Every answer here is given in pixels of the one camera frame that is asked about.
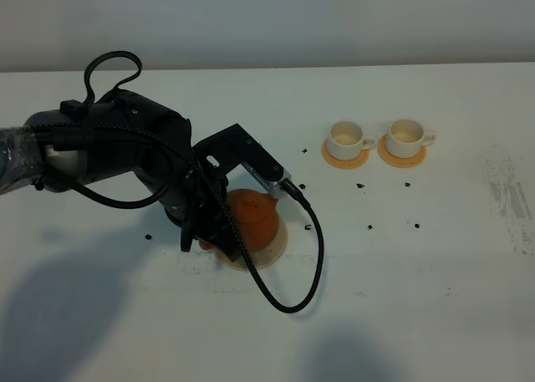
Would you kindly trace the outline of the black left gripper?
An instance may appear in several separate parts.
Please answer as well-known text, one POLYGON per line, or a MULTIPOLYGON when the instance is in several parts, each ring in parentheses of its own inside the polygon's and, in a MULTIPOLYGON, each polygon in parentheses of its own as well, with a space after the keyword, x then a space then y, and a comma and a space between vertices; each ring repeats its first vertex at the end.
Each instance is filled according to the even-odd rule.
POLYGON ((160 203, 167 217, 181 229, 180 247, 190 248, 195 240, 203 240, 230 262, 240 259, 242 248, 237 234, 211 191, 185 161, 175 160, 174 164, 176 176, 160 203))

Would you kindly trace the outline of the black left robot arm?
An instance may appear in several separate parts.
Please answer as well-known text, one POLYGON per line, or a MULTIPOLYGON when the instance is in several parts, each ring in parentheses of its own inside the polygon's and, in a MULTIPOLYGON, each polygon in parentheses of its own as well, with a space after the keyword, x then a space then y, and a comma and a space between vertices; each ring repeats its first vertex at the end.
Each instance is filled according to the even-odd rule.
POLYGON ((77 191, 103 206, 139 209, 160 203, 181 229, 181 250, 204 240, 236 261, 245 251, 227 204, 228 158, 214 166, 191 122, 139 94, 114 89, 101 100, 68 100, 1 130, 1 192, 26 186, 77 191), (89 185, 132 172, 150 192, 137 201, 102 196, 89 185))

